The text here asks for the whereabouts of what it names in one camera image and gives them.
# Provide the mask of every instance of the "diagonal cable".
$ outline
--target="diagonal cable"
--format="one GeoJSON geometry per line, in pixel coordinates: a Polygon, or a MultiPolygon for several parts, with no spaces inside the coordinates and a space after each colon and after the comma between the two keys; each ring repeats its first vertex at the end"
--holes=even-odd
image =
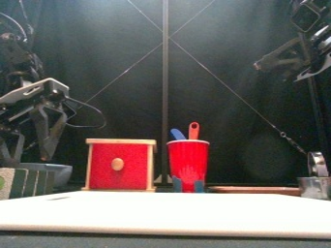
{"type": "MultiPolygon", "coordinates": [[[[146,15],[142,13],[142,11],[137,8],[137,6],[128,0],[128,2],[134,6],[134,8],[138,10],[141,15],[148,19],[148,21],[152,23],[152,25],[161,31],[161,29],[157,27],[157,25],[152,22],[152,20],[146,17],[146,15]]],[[[180,32],[180,30],[190,23],[190,21],[204,12],[204,10],[213,4],[214,0],[212,0],[208,5],[196,13],[196,15],[182,24],[182,26],[170,34],[169,40],[172,43],[180,48],[180,50],[189,56],[189,58],[197,63],[197,65],[206,71],[206,73],[214,78],[214,80],[224,86],[224,88],[233,94],[233,96],[241,101],[241,103],[248,107],[249,110],[252,110],[257,116],[269,124],[272,129],[280,134],[280,137],[286,139],[288,143],[297,149],[298,152],[303,154],[307,154],[305,150],[301,148],[301,146],[286,137],[285,133],[280,131],[276,126],[268,121],[268,119],[260,114],[260,112],[252,107],[252,105],[242,99],[242,97],[232,90],[232,88],[221,81],[221,79],[212,73],[212,71],[201,64],[201,62],[190,55],[190,53],[180,46],[180,44],[172,39],[172,36],[180,32]]]]}
{"type": "Polygon", "coordinates": [[[133,64],[132,66],[102,87],[102,89],[84,102],[89,103],[104,91],[105,89],[136,67],[142,60],[160,48],[161,44],[157,45],[133,64]]]}
{"type": "MultiPolygon", "coordinates": [[[[181,27],[172,33],[169,38],[190,23],[190,21],[204,12],[204,10],[212,5],[214,0],[212,0],[208,5],[194,14],[194,16],[181,25],[181,27]]],[[[140,10],[140,8],[133,4],[130,0],[128,0],[128,3],[133,6],[133,8],[138,11],[138,13],[144,16],[144,18],[148,20],[148,22],[156,27],[156,29],[162,32],[161,28],[156,25],[156,23],[150,20],[150,18],[145,15],[145,13],[140,10]]],[[[138,59],[132,66],[101,88],[101,90],[84,102],[89,103],[105,90],[106,88],[136,67],[142,60],[160,48],[162,43],[160,43],[142,57],[138,59]]]]}

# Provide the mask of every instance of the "blue spoon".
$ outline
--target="blue spoon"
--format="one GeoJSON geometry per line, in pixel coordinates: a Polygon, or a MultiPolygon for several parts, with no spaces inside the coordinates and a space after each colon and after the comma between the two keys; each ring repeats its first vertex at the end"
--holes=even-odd
{"type": "Polygon", "coordinates": [[[172,135],[174,140],[185,140],[186,139],[184,134],[181,133],[181,131],[178,129],[176,129],[176,128],[173,128],[170,130],[170,135],[172,135]]]}

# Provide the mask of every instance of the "metal pole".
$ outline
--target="metal pole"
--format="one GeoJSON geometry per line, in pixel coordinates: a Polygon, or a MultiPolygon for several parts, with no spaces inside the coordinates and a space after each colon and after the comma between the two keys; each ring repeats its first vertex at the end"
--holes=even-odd
{"type": "Polygon", "coordinates": [[[168,0],[162,0],[162,105],[161,105],[161,184],[168,179],[168,0]]]}

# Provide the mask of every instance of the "black wall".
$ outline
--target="black wall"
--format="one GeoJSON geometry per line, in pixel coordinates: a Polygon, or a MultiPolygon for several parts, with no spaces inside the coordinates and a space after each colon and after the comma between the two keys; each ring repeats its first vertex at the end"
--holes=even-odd
{"type": "MultiPolygon", "coordinates": [[[[32,4],[28,14],[36,16],[32,4]]],[[[319,150],[308,85],[252,66],[296,37],[289,1],[170,0],[168,7],[168,127],[186,134],[188,123],[200,123],[200,138],[210,142],[208,183],[296,182],[307,174],[307,158],[269,123],[307,151],[319,150]]],[[[46,0],[34,24],[33,51],[46,76],[68,85],[69,96],[98,108],[106,119],[100,130],[65,129],[52,163],[72,165],[72,180],[84,181],[85,139],[152,139],[156,177],[162,1],[46,0]]],[[[70,123],[98,120],[82,108],[70,123]]],[[[37,148],[22,159],[36,161],[37,148]]]]}

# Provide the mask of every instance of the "red wooden box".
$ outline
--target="red wooden box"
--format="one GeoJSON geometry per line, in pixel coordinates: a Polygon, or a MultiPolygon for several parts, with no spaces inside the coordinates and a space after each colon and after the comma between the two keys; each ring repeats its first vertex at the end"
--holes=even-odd
{"type": "Polygon", "coordinates": [[[84,190],[153,191],[153,139],[86,139],[84,190]]]}

